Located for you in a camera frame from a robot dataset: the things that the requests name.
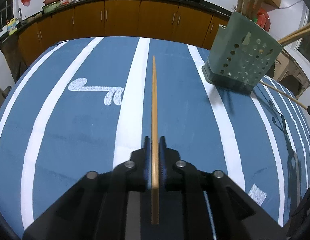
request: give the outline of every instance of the hole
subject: hole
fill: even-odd
[[[270,49],[270,51],[266,54],[266,56],[270,55],[273,52],[273,49]]]

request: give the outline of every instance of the faucet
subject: faucet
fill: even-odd
[[[18,8],[18,13],[19,13],[19,17],[20,17],[21,26],[23,26],[23,16],[21,14],[21,8],[20,7]]]

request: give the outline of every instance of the white stripe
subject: white stripe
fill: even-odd
[[[271,80],[269,77],[268,77],[268,80],[270,80],[271,83],[273,84],[273,86],[276,87],[276,85],[274,84],[273,80]],[[297,114],[297,112],[296,112],[296,110],[295,110],[295,108],[294,108],[294,106],[293,106],[293,104],[292,104],[292,101],[289,100],[289,102],[290,102],[290,104],[291,104],[291,106],[292,106],[292,108],[293,108],[293,110],[294,110],[294,112],[295,112],[297,118],[299,119],[301,126],[302,126],[302,129],[303,129],[303,132],[304,132],[306,141],[307,141],[307,143],[308,143],[308,149],[309,149],[309,155],[310,155],[310,143],[309,143],[309,141],[308,141],[308,137],[306,136],[306,132],[305,132],[305,129],[304,129],[304,127],[303,127],[302,121],[301,121],[299,115]]]
[[[271,92],[269,91],[268,87],[265,87],[265,89],[266,89],[266,91],[268,92],[268,94],[271,95]],[[301,141],[302,148],[303,148],[303,153],[304,153],[304,164],[305,164],[305,172],[306,172],[306,188],[308,188],[308,165],[307,165],[307,163],[306,163],[306,151],[305,151],[304,143],[303,143],[303,140],[302,140],[302,136],[301,136],[301,134],[300,134],[300,130],[299,130],[298,126],[297,126],[297,123],[296,123],[295,119],[293,118],[292,113],[290,112],[289,107],[287,106],[287,104],[286,104],[286,102],[285,102],[283,96],[282,96],[280,93],[278,93],[278,94],[279,94],[280,98],[282,99],[282,101],[283,101],[283,103],[284,103],[284,105],[285,105],[287,111],[289,112],[290,117],[291,117],[292,121],[293,121],[294,124],[295,124],[295,128],[296,128],[296,130],[297,130],[297,133],[298,133],[298,135],[299,135],[299,137],[300,137],[300,141]]]
[[[294,95],[291,93],[291,91],[289,91],[286,87],[283,87],[281,84],[279,84],[280,85],[280,87],[282,88],[282,90],[285,92],[285,90],[287,91],[286,93],[289,93],[292,97],[294,97]],[[299,113],[300,113],[300,116],[301,116],[301,118],[302,118],[302,120],[303,120],[303,122],[304,122],[304,124],[305,124],[305,127],[306,127],[306,130],[307,130],[307,132],[308,132],[308,135],[309,135],[309,138],[310,138],[310,131],[309,131],[309,129],[308,129],[308,126],[307,126],[307,124],[306,124],[306,122],[305,122],[305,116],[302,114],[302,112],[301,112],[301,110],[300,110],[300,106],[297,104],[297,103],[295,103],[294,102],[294,104],[296,105],[296,108],[297,108],[297,110],[299,111]]]
[[[113,168],[142,147],[143,103],[149,38],[139,38],[124,90],[116,128]]]
[[[280,196],[280,206],[278,210],[278,221],[277,223],[282,227],[283,226],[283,215],[284,215],[284,202],[285,202],[285,191],[284,191],[284,175],[283,175],[283,168],[282,168],[282,162],[280,153],[277,148],[277,143],[275,140],[275,136],[272,130],[272,127],[268,121],[268,118],[266,117],[266,114],[259,102],[259,100],[256,98],[254,93],[251,93],[251,98],[256,106],[257,111],[259,112],[262,121],[265,125],[266,131],[268,133],[268,138],[271,143],[275,163],[276,163],[276,170],[277,170],[277,178],[278,178],[278,184],[279,184],[279,196]]]
[[[23,227],[26,229],[31,223],[34,222],[33,216],[33,184],[35,175],[35,166],[39,153],[39,148],[42,143],[42,139],[45,133],[46,125],[54,107],[65,90],[67,84],[71,81],[76,71],[97,46],[97,44],[103,39],[98,37],[93,39],[76,57],[76,59],[70,64],[62,77],[58,80],[54,88],[46,98],[42,108],[40,109],[38,116],[34,122],[32,133],[29,137],[25,157],[23,171],[21,175],[20,186],[20,207],[21,218],[23,221]]]
[[[21,82],[19,83],[18,87],[16,88],[16,90],[14,91],[13,95],[11,96],[5,111],[2,115],[2,118],[0,120],[0,137],[2,136],[2,130],[4,129],[5,123],[7,121],[8,115],[19,95],[19,93],[21,92],[21,90],[23,89],[23,87],[26,85],[27,81],[31,78],[31,76],[35,73],[35,71],[42,65],[42,63],[57,49],[59,49],[60,47],[64,46],[66,44],[66,42],[59,44],[58,46],[54,47],[51,51],[47,52],[44,56],[42,56],[36,63],[35,65],[27,72],[27,74],[25,75],[25,77],[21,80]]]
[[[205,80],[202,72],[204,61],[195,46],[187,45],[188,50],[194,60],[198,74],[204,85],[208,99],[211,102],[213,113],[221,136],[224,157],[226,162],[228,176],[245,191],[245,180],[242,171],[241,157],[238,150],[233,126],[228,117],[224,103],[218,93],[216,87]]]

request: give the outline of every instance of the window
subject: window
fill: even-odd
[[[8,21],[13,19],[13,0],[6,0],[0,6],[0,30]]]
[[[308,22],[310,22],[310,12],[308,15]],[[310,35],[302,39],[298,51],[310,62]]]

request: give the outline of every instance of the white printed pattern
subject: white printed pattern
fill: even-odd
[[[101,86],[87,86],[86,78],[77,78],[73,82],[71,82],[68,86],[69,91],[108,91],[104,98],[104,105],[109,106],[112,103],[112,97],[114,95],[114,104],[116,106],[120,106],[122,104],[122,93],[124,88],[122,87],[101,87]]]

